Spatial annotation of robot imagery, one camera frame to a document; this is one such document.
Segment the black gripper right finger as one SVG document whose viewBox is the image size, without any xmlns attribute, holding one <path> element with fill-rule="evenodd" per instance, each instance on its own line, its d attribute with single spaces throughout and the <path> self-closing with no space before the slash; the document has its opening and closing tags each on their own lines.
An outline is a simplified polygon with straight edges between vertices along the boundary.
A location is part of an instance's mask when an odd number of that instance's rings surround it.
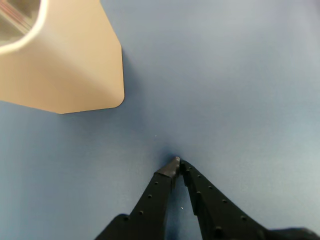
<svg viewBox="0 0 320 240">
<path fill-rule="evenodd" d="M 267 230 L 229 200 L 187 161 L 180 163 L 204 240 L 268 240 Z"/>
</svg>

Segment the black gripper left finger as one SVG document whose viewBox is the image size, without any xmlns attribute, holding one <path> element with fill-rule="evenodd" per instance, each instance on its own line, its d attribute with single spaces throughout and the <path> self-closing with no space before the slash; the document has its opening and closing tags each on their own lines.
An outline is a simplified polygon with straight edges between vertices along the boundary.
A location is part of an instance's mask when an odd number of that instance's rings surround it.
<svg viewBox="0 0 320 240">
<path fill-rule="evenodd" d="M 116 216 L 96 239 L 163 240 L 168 200 L 179 174 L 180 158 L 176 156 L 153 174 L 131 213 Z"/>
</svg>

